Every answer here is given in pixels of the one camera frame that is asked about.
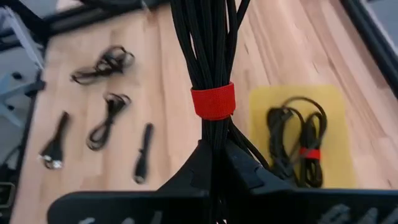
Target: wooden tabletop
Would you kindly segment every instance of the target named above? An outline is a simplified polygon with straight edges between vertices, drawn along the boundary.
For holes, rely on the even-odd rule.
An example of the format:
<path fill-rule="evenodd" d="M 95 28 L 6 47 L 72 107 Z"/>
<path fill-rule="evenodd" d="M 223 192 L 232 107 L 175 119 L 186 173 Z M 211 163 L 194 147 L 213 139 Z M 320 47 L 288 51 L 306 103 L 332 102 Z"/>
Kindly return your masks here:
<path fill-rule="evenodd" d="M 59 8 L 76 4 L 60 0 Z M 80 86 L 72 71 L 121 44 L 136 56 L 125 75 Z M 134 12 L 52 38 L 22 169 L 13 224 L 46 223 L 49 205 L 77 190 L 156 190 L 178 171 L 201 133 L 191 83 L 169 6 Z M 398 188 L 398 103 L 342 6 L 334 0 L 252 0 L 239 30 L 233 67 L 233 119 L 248 135 L 251 90 L 269 85 L 332 84 L 345 96 L 351 153 L 359 186 Z M 132 105 L 113 126 L 108 145 L 93 152 L 89 131 L 105 116 L 103 93 L 124 93 Z M 57 121 L 72 116 L 62 170 L 46 170 L 38 153 Z M 147 183 L 132 169 L 146 123 L 155 126 Z"/>

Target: red cable tie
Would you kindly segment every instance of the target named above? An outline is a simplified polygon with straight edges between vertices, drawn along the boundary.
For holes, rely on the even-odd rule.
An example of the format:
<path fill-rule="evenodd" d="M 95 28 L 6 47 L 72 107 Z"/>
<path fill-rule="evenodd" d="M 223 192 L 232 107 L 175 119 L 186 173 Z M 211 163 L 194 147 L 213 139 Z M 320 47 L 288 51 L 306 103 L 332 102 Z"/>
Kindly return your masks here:
<path fill-rule="evenodd" d="M 234 83 L 209 90 L 192 90 L 196 114 L 202 119 L 219 121 L 231 116 L 236 108 Z"/>
<path fill-rule="evenodd" d="M 305 155 L 306 159 L 321 159 L 321 150 L 319 149 L 307 149 L 306 147 L 302 147 L 300 149 L 300 155 Z"/>

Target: yellow mat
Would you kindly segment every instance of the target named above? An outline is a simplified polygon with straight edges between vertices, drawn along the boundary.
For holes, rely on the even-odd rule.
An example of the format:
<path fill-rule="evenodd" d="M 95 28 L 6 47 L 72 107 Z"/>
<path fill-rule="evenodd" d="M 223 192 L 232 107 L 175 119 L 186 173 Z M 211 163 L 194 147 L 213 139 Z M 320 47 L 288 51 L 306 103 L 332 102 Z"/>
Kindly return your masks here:
<path fill-rule="evenodd" d="M 254 90 L 250 96 L 250 139 L 253 144 L 271 164 L 266 115 L 269 108 L 281 106 L 286 99 L 292 96 L 311 98 L 326 111 L 328 126 L 321 146 L 323 188 L 356 188 L 349 150 L 344 101 L 340 92 L 333 86 L 272 86 Z M 316 110 L 315 106 L 305 101 L 295 101 L 289 106 L 297 108 L 304 119 Z M 292 119 L 286 124 L 284 144 L 288 153 L 297 141 L 299 132 L 300 122 L 298 119 Z"/>

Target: wooden desk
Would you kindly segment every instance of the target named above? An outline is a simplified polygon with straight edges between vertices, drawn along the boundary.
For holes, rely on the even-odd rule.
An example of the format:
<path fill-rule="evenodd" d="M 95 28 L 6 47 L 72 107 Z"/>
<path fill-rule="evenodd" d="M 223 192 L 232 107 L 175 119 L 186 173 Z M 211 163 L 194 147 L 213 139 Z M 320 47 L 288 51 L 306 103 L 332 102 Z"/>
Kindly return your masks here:
<path fill-rule="evenodd" d="M 71 0 L 59 6 L 70 7 Z M 82 87 L 69 81 L 111 44 L 136 55 L 124 77 Z M 200 138 L 185 61 L 168 6 L 150 19 L 135 12 L 51 40 L 25 155 L 13 224 L 45 223 L 49 205 L 77 190 L 156 190 Z M 398 187 L 398 103 L 338 1 L 253 0 L 239 31 L 233 69 L 234 122 L 248 134 L 249 92 L 262 85 L 324 84 L 345 96 L 359 187 Z M 113 126 L 108 147 L 93 152 L 85 138 L 104 118 L 104 92 L 125 93 L 132 106 Z M 65 167 L 46 170 L 36 157 L 63 110 L 72 116 Z M 146 185 L 131 178 L 146 122 L 155 125 Z"/>

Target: red velcro strap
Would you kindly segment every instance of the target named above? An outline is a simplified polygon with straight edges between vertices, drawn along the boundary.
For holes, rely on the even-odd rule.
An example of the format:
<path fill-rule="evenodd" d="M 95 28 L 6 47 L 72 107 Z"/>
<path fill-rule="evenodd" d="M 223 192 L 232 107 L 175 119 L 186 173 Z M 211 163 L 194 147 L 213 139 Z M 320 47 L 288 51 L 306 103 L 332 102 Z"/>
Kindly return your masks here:
<path fill-rule="evenodd" d="M 307 149 L 306 147 L 302 147 L 300 149 L 300 155 L 305 155 L 306 159 L 321 159 L 321 150 L 319 149 Z"/>
<path fill-rule="evenodd" d="M 202 119 L 218 121 L 234 113 L 234 83 L 210 90 L 192 90 L 193 105 L 196 114 Z"/>

